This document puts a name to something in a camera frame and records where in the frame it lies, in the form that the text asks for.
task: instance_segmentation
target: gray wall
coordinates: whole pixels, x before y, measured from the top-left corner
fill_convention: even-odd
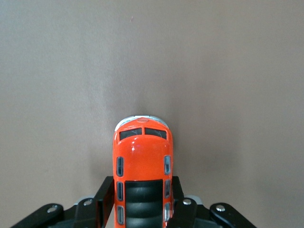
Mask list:
[[[1,226],[95,194],[116,124],[151,114],[172,129],[185,193],[259,228],[302,227],[303,12],[302,0],[1,0]]]

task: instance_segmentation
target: car windshield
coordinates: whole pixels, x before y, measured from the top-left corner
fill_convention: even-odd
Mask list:
[[[161,137],[163,139],[167,139],[167,132],[162,131],[162,130],[157,130],[157,129],[153,129],[153,128],[145,128],[144,133],[150,134],[150,135],[155,135],[155,136]]]
[[[123,132],[119,133],[119,139],[122,140],[122,139],[128,138],[130,136],[138,135],[138,134],[142,134],[142,129],[141,128],[136,128],[136,129],[123,131]]]

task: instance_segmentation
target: toy car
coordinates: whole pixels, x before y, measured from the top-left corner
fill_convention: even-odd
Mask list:
[[[163,228],[172,216],[173,142],[167,124],[131,116],[115,128],[115,228]]]

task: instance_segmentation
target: orange toy car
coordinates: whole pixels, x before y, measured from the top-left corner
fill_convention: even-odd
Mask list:
[[[115,228],[164,228],[172,216],[173,142],[167,124],[131,116],[115,128]]]

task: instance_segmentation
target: black mechanical arm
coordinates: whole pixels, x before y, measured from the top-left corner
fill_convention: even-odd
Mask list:
[[[226,203],[210,209],[185,198],[177,176],[172,178],[174,214],[167,228],[256,228],[237,210]],[[114,204],[114,180],[105,178],[93,198],[80,201],[64,210],[60,204],[47,204],[11,228],[105,228]]]

